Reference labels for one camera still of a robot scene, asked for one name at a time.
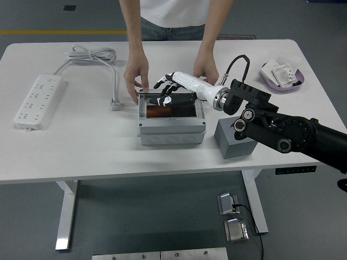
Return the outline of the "person's left hand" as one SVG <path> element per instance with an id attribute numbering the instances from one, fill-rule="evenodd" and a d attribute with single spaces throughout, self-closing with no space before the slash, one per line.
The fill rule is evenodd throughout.
<path id="1" fill-rule="evenodd" d="M 213 55 L 198 55 L 196 57 L 193 69 L 194 77 L 204 77 L 204 80 L 213 86 L 219 79 L 219 73 L 217 71 Z"/>

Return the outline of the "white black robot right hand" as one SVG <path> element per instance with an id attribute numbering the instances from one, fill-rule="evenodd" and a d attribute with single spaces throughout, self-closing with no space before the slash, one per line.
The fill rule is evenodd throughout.
<path id="1" fill-rule="evenodd" d="M 163 76 L 154 86 L 159 88 L 168 82 L 159 97 L 148 100 L 150 104 L 162 107 L 193 105 L 196 100 L 206 101 L 215 110 L 221 111 L 220 100 L 227 88 L 213 86 L 192 75 L 177 71 Z"/>

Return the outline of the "person's right hand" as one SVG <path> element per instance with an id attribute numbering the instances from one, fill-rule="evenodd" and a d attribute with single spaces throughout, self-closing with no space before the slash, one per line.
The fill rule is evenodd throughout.
<path id="1" fill-rule="evenodd" d="M 139 87 L 144 92 L 149 91 L 148 72 L 149 63 L 146 56 L 129 57 L 124 79 L 128 94 L 136 105 L 138 105 L 138 92 L 135 88 Z"/>

